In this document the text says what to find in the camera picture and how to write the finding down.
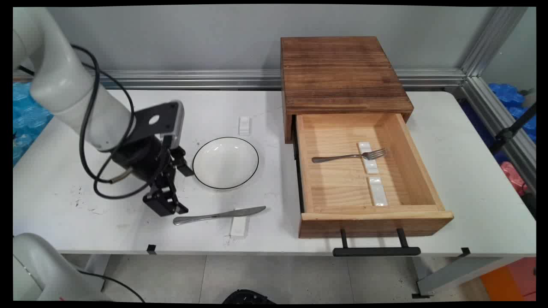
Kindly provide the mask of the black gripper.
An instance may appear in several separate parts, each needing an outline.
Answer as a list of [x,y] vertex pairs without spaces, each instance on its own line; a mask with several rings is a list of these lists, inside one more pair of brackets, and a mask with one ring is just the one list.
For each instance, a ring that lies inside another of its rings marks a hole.
[[[143,203],[159,216],[188,213],[176,195],[174,179],[176,169],[184,177],[192,177],[194,171],[185,159],[186,152],[180,146],[165,148],[162,142],[154,136],[141,139],[137,142],[124,144],[118,151],[112,152],[112,160],[125,169],[131,168],[131,173],[138,179],[150,185],[150,191],[143,196]],[[162,173],[152,176],[158,168],[163,167]]]

